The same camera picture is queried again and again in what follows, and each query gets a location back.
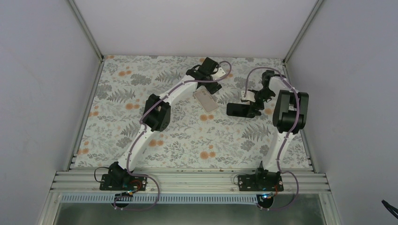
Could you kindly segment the beige phone case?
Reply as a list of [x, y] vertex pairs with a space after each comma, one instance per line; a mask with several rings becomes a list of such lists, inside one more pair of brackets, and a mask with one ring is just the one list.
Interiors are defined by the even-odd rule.
[[206, 88], [198, 88], [193, 93], [193, 96], [196, 98], [196, 100], [199, 102], [205, 112], [210, 113], [218, 109], [218, 104], [214, 101], [212, 95]]

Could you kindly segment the black phone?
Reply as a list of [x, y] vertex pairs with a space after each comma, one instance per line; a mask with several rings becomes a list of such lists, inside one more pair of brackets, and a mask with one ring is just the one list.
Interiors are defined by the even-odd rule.
[[250, 105], [228, 103], [226, 114], [233, 117], [254, 118], [255, 115], [250, 111], [250, 109]]

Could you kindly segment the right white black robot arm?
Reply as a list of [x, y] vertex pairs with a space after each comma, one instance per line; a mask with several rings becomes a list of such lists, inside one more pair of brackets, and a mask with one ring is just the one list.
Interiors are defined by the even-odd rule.
[[[249, 90], [250, 75], [264, 69], [261, 75], [261, 90]], [[281, 169], [281, 161], [294, 137], [305, 127], [308, 111], [309, 95], [294, 88], [280, 71], [270, 67], [257, 67], [252, 69], [245, 83], [243, 97], [249, 97], [250, 116], [257, 116], [264, 103], [276, 98], [272, 125], [274, 126], [273, 138], [267, 155], [262, 160], [261, 167], [268, 172], [281, 174], [292, 172]]]

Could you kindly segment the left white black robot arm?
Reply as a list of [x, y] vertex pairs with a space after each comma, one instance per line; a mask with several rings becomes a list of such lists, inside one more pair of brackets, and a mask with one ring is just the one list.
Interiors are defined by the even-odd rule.
[[109, 166], [108, 175], [112, 184], [119, 190], [124, 190], [130, 185], [130, 176], [143, 151], [153, 136], [170, 124], [172, 106], [200, 87], [204, 87], [211, 94], [216, 93], [222, 87], [219, 82], [228, 75], [220, 63], [205, 58], [202, 64], [188, 69], [181, 80], [169, 90], [160, 95], [151, 94], [145, 102], [137, 136], [117, 162]]

